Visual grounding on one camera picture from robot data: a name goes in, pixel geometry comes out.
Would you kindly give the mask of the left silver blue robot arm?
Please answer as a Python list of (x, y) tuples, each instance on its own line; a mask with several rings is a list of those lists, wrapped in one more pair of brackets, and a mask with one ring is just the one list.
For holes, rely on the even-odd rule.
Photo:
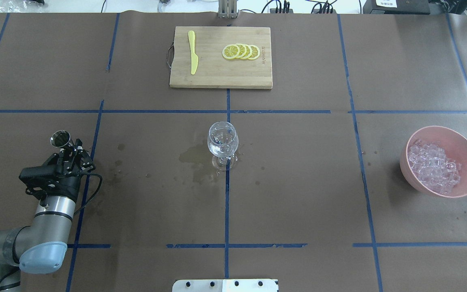
[(83, 142), (66, 131), (54, 133), (50, 142), (59, 152), (19, 174), (26, 194), (39, 202), (31, 225), (0, 230), (0, 291), (19, 291), (22, 272), (50, 274), (61, 268), (81, 180), (96, 168)]

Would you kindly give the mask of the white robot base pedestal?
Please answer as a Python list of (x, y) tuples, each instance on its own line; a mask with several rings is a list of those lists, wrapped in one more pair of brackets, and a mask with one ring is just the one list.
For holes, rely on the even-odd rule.
[(182, 279), (173, 292), (278, 292), (276, 279)]

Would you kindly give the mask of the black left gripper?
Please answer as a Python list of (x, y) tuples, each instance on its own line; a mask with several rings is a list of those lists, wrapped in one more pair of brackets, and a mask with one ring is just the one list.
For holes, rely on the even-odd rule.
[(80, 139), (76, 139), (74, 150), (74, 153), (69, 155), (69, 151), (62, 148), (58, 153), (52, 153), (41, 165), (55, 165), (59, 172), (57, 187), (44, 190), (48, 196), (78, 199), (81, 173), (96, 169), (92, 158), (88, 151), (83, 148)]

